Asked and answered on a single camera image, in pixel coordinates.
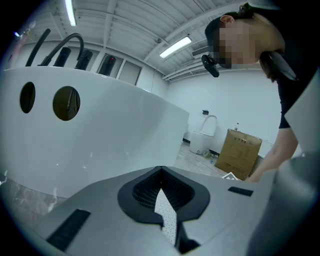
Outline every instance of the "ear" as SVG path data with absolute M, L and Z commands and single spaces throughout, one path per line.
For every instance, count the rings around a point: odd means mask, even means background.
M 230 15 L 223 15 L 221 16 L 220 21 L 223 23 L 234 23 L 236 20 Z

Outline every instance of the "oval hole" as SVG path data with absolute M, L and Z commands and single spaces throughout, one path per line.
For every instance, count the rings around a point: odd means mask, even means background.
M 36 88 L 33 82 L 27 82 L 20 93 L 20 107 L 24 113 L 29 113 L 34 106 Z
M 65 86 L 56 92 L 52 105 L 53 111 L 59 119 L 69 121 L 79 112 L 80 96 L 75 88 Z

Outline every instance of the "person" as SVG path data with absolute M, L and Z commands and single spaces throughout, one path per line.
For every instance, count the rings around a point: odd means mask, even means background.
M 298 146 L 285 114 L 316 72 L 319 47 L 314 38 L 316 15 L 309 12 L 304 18 L 297 18 L 297 11 L 283 9 L 271 1 L 253 0 L 241 5 L 239 12 L 212 20 L 205 29 L 210 55 L 221 67 L 230 69 L 259 61 L 267 78 L 278 85 L 278 134 L 262 163 L 247 179 L 249 182 L 258 182 L 265 171 L 277 169 Z M 276 65 L 279 56 L 288 66 L 285 71 Z

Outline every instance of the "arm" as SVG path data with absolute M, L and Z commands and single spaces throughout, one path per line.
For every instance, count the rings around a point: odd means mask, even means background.
M 291 128 L 279 129 L 274 145 L 246 181 L 258 182 L 265 171 L 277 169 L 285 160 L 291 159 L 297 146 L 298 141 Z

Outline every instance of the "white machine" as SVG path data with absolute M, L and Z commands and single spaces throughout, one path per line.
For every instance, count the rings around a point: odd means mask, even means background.
M 195 154 L 203 154 L 209 150 L 213 137 L 218 126 L 218 119 L 215 115 L 208 115 L 200 128 L 200 131 L 194 131 L 191 135 L 190 151 Z

